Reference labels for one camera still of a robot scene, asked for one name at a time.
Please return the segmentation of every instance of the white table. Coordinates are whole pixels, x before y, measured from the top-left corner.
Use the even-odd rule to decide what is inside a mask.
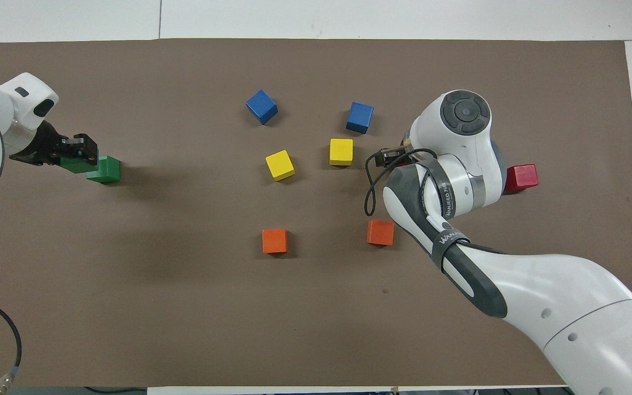
[[[176,37],[623,40],[626,41],[625,57],[632,95],[630,0],[0,0],[0,42],[156,40]],[[617,233],[617,240],[623,236]],[[389,389],[165,387],[153,388],[150,393],[356,392]],[[400,387],[399,390],[424,388]]]

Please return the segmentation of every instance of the black cable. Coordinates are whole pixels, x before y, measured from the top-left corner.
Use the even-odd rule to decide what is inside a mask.
[[[382,172],[379,173],[377,178],[374,179],[374,182],[372,180],[372,175],[369,173],[369,161],[371,161],[374,157],[376,157],[379,154],[379,152],[369,155],[369,158],[367,158],[367,160],[364,161],[364,172],[367,174],[367,180],[369,181],[369,189],[367,190],[367,194],[364,195],[364,213],[365,215],[367,215],[367,217],[372,217],[372,215],[374,214],[374,209],[377,205],[377,197],[376,197],[376,193],[374,192],[374,187],[377,185],[379,180],[381,180],[381,178],[384,177],[386,173],[388,173],[394,167],[396,167],[396,165],[401,163],[401,161],[403,161],[404,158],[409,157],[409,155],[414,154],[414,153],[429,153],[433,155],[433,157],[436,157],[436,153],[434,153],[432,150],[429,150],[428,148],[416,148],[415,150],[411,150],[405,153],[404,155],[401,155],[398,158],[394,159],[389,165],[387,165],[384,168],[384,170],[382,170]],[[367,203],[369,202],[370,197],[372,197],[372,210],[371,211],[367,210],[367,206],[368,206]]]
[[[11,332],[13,332],[13,337],[16,339],[16,362],[13,365],[18,367],[21,364],[21,335],[19,335],[18,329],[11,320],[11,317],[9,317],[4,310],[0,309],[0,315],[5,321],[7,321],[9,327],[11,328]]]
[[[145,388],[121,388],[120,390],[98,390],[97,388],[85,387],[87,390],[96,393],[126,393],[126,392],[145,392]]]

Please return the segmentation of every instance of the brown mat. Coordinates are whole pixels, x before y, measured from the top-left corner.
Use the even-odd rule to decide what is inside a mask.
[[[537,164],[541,183],[454,225],[506,252],[589,258],[632,290],[622,42],[0,43],[0,83],[22,71],[60,95],[58,132],[90,134],[123,180],[7,161],[17,385],[562,383],[403,231],[364,241],[362,162],[453,88],[487,98],[509,165]],[[279,105],[265,127],[244,105],[260,88]],[[344,129],[353,100],[375,107],[366,135]],[[356,164],[328,165],[332,137],[354,138]],[[283,149],[296,175],[276,183],[264,158]],[[291,251],[264,255],[261,229],[282,227]],[[0,320],[0,375],[13,357]]]

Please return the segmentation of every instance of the toy block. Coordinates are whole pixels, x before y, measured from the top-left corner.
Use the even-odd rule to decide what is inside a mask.
[[[253,97],[249,98],[248,101],[245,102],[245,105],[248,106],[248,110],[255,115],[255,118],[257,118],[262,125],[268,123],[278,112],[277,104],[261,89],[258,90],[258,93],[255,93]]]
[[[507,168],[504,193],[518,193],[538,185],[538,173],[534,164],[517,165]]]
[[[98,183],[113,183],[121,179],[121,163],[110,156],[97,159],[97,170],[87,173],[87,179]]]
[[[376,245],[392,245],[394,243],[394,223],[372,219],[367,223],[367,242]]]
[[[332,166],[353,164],[353,140],[351,138],[332,138],[328,163]]]
[[[263,252],[286,252],[286,229],[264,229]]]
[[[374,112],[374,107],[371,105],[354,101],[351,105],[351,112],[348,114],[346,129],[363,134],[367,133],[369,121],[372,119],[372,112]]]
[[[60,167],[75,174],[97,170],[97,165],[90,165],[81,159],[67,159],[65,157],[60,158]]]
[[[286,153],[286,150],[279,151],[278,153],[274,153],[273,155],[266,157],[265,161],[268,163],[270,173],[276,182],[283,180],[284,178],[291,177],[295,173],[294,165],[291,164],[289,154]]]

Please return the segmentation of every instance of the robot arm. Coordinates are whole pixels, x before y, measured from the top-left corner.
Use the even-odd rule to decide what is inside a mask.
[[[60,158],[97,164],[96,143],[81,133],[59,135],[45,121],[58,95],[33,75],[23,73],[0,85],[0,176],[4,156],[31,165],[60,165]]]
[[[447,222],[501,197],[504,166],[491,122],[476,93],[437,98],[402,147],[383,150],[437,154],[416,152],[416,162],[394,168],[383,189],[387,211],[464,297],[524,332],[576,393],[632,393],[632,292],[625,285],[583,258],[477,247]]]

